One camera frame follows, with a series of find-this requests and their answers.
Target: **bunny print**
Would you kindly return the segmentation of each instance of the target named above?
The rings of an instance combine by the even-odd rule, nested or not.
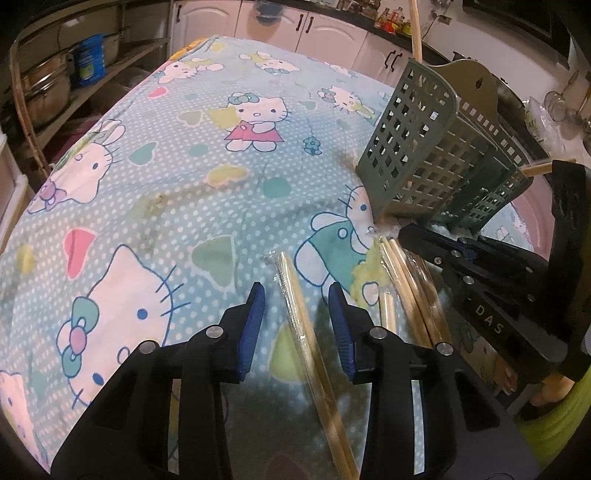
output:
[[[74,200],[89,203],[99,191],[99,183],[113,162],[113,152],[107,146],[125,133],[119,120],[105,120],[90,131],[92,141],[68,159],[57,165],[43,187],[27,208],[29,213],[52,210],[58,203]]]
[[[25,385],[20,374],[0,371],[0,408],[12,429],[33,458],[48,472],[47,453],[33,430],[27,410]]]

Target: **kitchen wall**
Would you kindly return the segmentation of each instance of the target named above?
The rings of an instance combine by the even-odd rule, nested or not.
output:
[[[388,7],[390,11],[402,7],[409,17],[407,0],[382,0],[380,12]],[[418,0],[421,30],[424,33],[433,17],[434,8],[430,0]],[[511,89],[522,99],[530,96],[543,102],[549,90],[562,91],[569,77],[579,69],[579,77],[565,94],[569,106],[578,109],[589,82],[585,74],[590,71],[589,63],[576,45],[571,43],[569,54],[570,71],[556,61],[556,53],[547,45],[525,34],[512,31],[495,23],[489,16],[467,14],[462,10],[462,0],[454,0],[446,15],[452,18],[450,25],[436,21],[423,41],[451,59],[457,51],[472,57],[485,65],[492,73],[504,78]],[[583,117],[591,115],[591,102],[583,109]],[[580,129],[560,125],[560,132],[567,152],[591,167],[591,157],[583,149]]]

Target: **plastic wrapper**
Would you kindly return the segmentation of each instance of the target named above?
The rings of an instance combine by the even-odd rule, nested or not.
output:
[[[268,255],[275,259],[278,281],[287,304],[291,329],[304,364],[314,405],[329,445],[330,453],[343,480],[357,480],[359,471],[336,404],[314,327],[308,315],[296,269],[286,252]]]
[[[546,109],[533,97],[529,97],[525,102],[525,125],[548,156],[558,159],[566,156],[566,148],[560,137],[558,126]]]

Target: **green plastic basket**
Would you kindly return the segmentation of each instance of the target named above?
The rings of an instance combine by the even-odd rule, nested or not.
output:
[[[375,220],[405,216],[478,230],[531,184],[519,170],[525,158],[498,126],[496,84],[485,67],[411,59],[356,171]]]

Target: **wooden chopstick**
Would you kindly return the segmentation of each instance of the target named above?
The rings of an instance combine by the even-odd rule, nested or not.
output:
[[[568,163],[577,163],[576,158],[565,158],[560,161],[565,161]],[[546,175],[547,173],[552,173],[552,162],[553,160],[539,163],[537,165],[521,167],[521,173],[526,177],[535,177],[536,175]]]
[[[405,251],[405,253],[407,255],[407,265],[409,267],[410,273],[413,277],[415,277],[419,286],[421,287],[422,292],[426,296],[426,301],[430,306],[430,311],[433,315],[435,323],[437,324],[439,333],[441,334],[441,339],[444,342],[452,343],[452,334],[449,331],[449,326],[447,325],[445,313],[443,311],[443,307],[441,306],[441,302],[439,301],[437,287],[433,282],[431,272],[429,272],[425,261],[421,257],[413,254],[412,252]]]
[[[281,252],[279,254],[277,270],[281,289],[287,302],[292,331],[298,350],[301,353],[312,398],[324,429],[333,462],[339,473],[339,478],[358,480],[359,471],[355,464],[349,439],[345,433],[343,419],[336,405],[335,394],[326,373],[324,360],[322,360],[320,347],[308,315],[296,270],[287,253]]]
[[[410,287],[410,290],[413,293],[414,299],[417,302],[418,308],[421,312],[421,315],[423,316],[423,321],[429,333],[429,337],[431,338],[431,343],[433,345],[436,345],[443,341],[443,337],[441,335],[441,332],[439,331],[439,327],[435,323],[435,319],[433,318],[430,305],[428,304],[427,296],[425,295],[425,292],[423,291],[419,283],[411,275],[407,265],[406,254],[404,253],[404,251],[402,251],[402,247],[398,243],[398,240],[391,239],[389,243],[390,246],[392,246],[392,251],[394,252],[394,255],[396,256],[398,263],[401,266],[402,274],[406,278],[408,286]]]
[[[413,330],[417,344],[427,348],[433,347],[425,327],[421,310],[415,301],[413,292],[411,291],[406,276],[404,275],[404,269],[394,254],[392,246],[390,246],[388,240],[384,236],[379,239],[379,251],[382,254],[382,260],[390,275],[390,279],[392,280],[392,283],[394,283],[394,287],[396,287],[398,295],[400,296],[402,307],[407,314],[408,322]]]
[[[379,291],[379,317],[382,327],[397,334],[395,296],[389,291],[380,288]]]

